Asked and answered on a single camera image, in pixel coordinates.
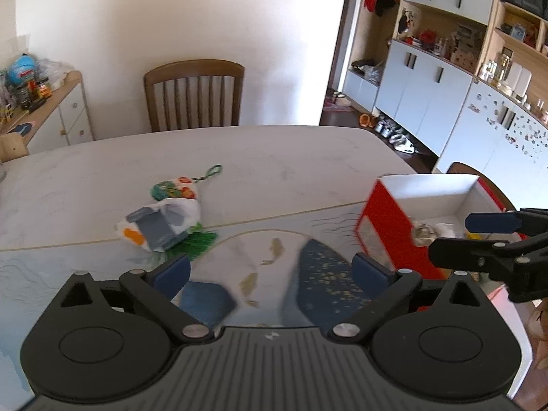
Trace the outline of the silver foil snack bag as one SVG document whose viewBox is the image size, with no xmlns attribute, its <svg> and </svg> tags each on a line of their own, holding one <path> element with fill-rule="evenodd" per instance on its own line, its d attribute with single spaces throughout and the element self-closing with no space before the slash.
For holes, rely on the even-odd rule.
<svg viewBox="0 0 548 411">
<path fill-rule="evenodd" d="M 416 247 L 428 247 L 437 238 L 432 225 L 419 221 L 411 222 L 411 241 Z"/>
</svg>

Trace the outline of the yellow cardboard box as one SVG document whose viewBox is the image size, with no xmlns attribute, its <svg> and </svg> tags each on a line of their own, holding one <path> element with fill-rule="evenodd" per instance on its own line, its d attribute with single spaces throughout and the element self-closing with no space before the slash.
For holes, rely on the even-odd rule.
<svg viewBox="0 0 548 411">
<path fill-rule="evenodd" d="M 466 232 L 464 237 L 466 239 L 472 239 L 472 240 L 487 240 L 490 237 L 490 234 Z"/>
</svg>

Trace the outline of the green fringe decoration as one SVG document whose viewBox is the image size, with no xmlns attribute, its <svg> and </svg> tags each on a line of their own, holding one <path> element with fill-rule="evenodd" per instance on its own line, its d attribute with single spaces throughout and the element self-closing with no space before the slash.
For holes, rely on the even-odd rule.
<svg viewBox="0 0 548 411">
<path fill-rule="evenodd" d="M 191 262 L 195 261 L 213 247 L 217 238 L 217 232 L 204 229 L 200 224 L 193 226 L 191 233 L 182 241 L 151 256 L 146 267 L 154 268 L 176 256 L 187 256 Z"/>
</svg>

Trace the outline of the white printed plastic bag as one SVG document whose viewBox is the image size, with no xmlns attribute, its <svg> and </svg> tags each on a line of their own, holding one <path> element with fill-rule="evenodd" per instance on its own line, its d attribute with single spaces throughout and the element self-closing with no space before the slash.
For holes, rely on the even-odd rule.
<svg viewBox="0 0 548 411">
<path fill-rule="evenodd" d="M 201 226 L 196 199 L 163 199 L 128 213 L 116 226 L 117 234 L 147 251 L 170 250 Z"/>
</svg>

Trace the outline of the white crumpled tissue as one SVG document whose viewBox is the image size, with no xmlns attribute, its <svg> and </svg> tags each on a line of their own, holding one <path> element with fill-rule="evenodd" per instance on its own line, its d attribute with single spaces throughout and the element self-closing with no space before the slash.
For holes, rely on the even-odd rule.
<svg viewBox="0 0 548 411">
<path fill-rule="evenodd" d="M 434 230 L 439 238 L 456 238 L 457 235 L 453 229 L 453 224 L 436 223 Z"/>
</svg>

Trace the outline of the brown wooden chair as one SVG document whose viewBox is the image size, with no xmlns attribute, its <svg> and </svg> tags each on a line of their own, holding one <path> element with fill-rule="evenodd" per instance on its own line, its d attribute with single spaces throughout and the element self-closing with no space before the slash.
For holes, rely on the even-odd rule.
<svg viewBox="0 0 548 411">
<path fill-rule="evenodd" d="M 152 132 L 240 124 L 245 68 L 228 60 L 183 60 L 143 76 Z"/>
<path fill-rule="evenodd" d="M 510 199 L 493 183 L 488 177 L 473 167 L 456 161 L 450 165 L 448 174 L 470 174 L 477 177 L 477 181 L 483 190 L 491 197 L 502 212 L 515 210 L 515 206 Z"/>
</svg>

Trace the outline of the red cardboard shoe box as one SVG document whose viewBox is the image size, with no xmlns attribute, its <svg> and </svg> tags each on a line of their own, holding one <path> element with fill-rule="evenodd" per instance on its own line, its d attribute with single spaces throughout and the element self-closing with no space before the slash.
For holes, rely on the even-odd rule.
<svg viewBox="0 0 548 411">
<path fill-rule="evenodd" d="M 362 251 L 388 269 L 408 268 L 427 279 L 445 279 L 428 259 L 436 238 L 496 238 L 471 232 L 465 219 L 474 212 L 513 207 L 487 180 L 474 174 L 398 174 L 377 179 L 355 225 Z"/>
</svg>

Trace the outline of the white sideboard wooden top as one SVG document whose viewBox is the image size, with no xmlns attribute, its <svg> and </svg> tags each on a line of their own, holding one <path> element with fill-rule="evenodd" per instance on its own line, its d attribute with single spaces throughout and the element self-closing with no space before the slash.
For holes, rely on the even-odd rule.
<svg viewBox="0 0 548 411">
<path fill-rule="evenodd" d="M 39 108 L 16 109 L 1 125 L 1 162 L 91 141 L 82 73 L 70 71 Z"/>
</svg>

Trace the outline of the blue globe toy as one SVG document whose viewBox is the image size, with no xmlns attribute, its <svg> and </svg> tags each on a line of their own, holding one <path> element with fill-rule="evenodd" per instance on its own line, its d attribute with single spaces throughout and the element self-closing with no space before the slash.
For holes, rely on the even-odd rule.
<svg viewBox="0 0 548 411">
<path fill-rule="evenodd" d="M 36 79 L 36 62 L 28 54 L 22 54 L 8 66 L 7 80 L 10 85 L 20 86 Z"/>
</svg>

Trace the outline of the white wall cabinet unit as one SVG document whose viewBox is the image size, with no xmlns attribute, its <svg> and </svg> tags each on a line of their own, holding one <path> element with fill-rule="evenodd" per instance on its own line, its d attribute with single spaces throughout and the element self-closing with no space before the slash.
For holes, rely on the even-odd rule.
<svg viewBox="0 0 548 411">
<path fill-rule="evenodd" d="M 547 0 L 351 0 L 342 89 L 446 172 L 547 186 Z"/>
</svg>

